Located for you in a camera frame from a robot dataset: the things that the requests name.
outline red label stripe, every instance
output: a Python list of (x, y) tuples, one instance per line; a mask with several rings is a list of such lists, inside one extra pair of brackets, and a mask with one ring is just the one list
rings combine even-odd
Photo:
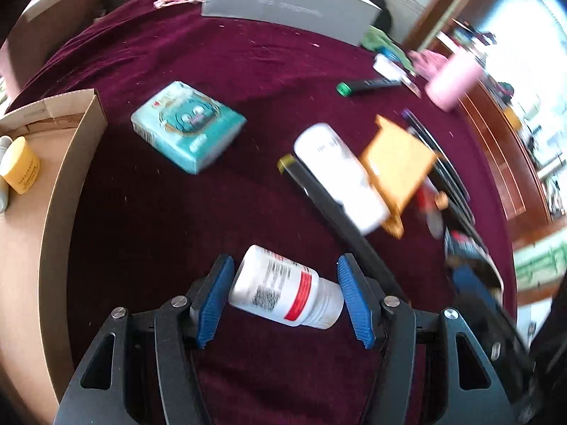
[(301, 280), (299, 281), (299, 289), (297, 290), (296, 299), (293, 302), (293, 305), (285, 315), (285, 319), (290, 321), (295, 321), (301, 312), (305, 308), (305, 304), (307, 303), (307, 299), (309, 297), (309, 292), (311, 291), (311, 273), (302, 271), (301, 272)]

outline teal tissue pack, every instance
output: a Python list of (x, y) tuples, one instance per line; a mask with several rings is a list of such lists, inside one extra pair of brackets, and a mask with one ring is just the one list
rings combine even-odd
[(131, 121), (152, 147), (184, 171), (197, 174), (232, 142), (246, 118), (174, 81), (136, 110)]

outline cartoon face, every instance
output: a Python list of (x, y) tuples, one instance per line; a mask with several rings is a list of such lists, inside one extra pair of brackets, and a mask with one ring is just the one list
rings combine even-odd
[(207, 99), (192, 95), (181, 104), (165, 109), (160, 121), (167, 131), (195, 134), (217, 117), (218, 108)]

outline yellow bottle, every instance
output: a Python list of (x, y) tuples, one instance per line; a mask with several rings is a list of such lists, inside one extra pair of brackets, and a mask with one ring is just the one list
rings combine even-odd
[(0, 176), (19, 194), (26, 193), (39, 174), (39, 158), (24, 136), (18, 137), (0, 161)]

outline table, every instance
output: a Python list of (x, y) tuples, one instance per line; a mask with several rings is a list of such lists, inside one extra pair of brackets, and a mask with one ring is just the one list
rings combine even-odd
[[(200, 7), (126, 3), (69, 41), (12, 107), (95, 87), (109, 122), (75, 217), (67, 277), (69, 337), (78, 363), (119, 305), (157, 308), (205, 275), (219, 253), (238, 264), (259, 244), (336, 280), (344, 252), (310, 202), (276, 169), (308, 126), (329, 123), (355, 154), (374, 118), (402, 123), (409, 108), (429, 128), (471, 193), (477, 229), (503, 276), (515, 315), (515, 277), (505, 217), (490, 169), (458, 113), (399, 87), (344, 98), (340, 81), (372, 78), (372, 53), (289, 27), (202, 18)], [(211, 167), (185, 174), (132, 130), (130, 115), (181, 80), (242, 113), (248, 123)], [(368, 236), (415, 308), (440, 311), (453, 290), (443, 246), (412, 203), (402, 240)], [(289, 328), (227, 307), (198, 358), (216, 424), (358, 423), (379, 355), (355, 339), (347, 313), (321, 331)], [(416, 369), (408, 423), (419, 416)]]

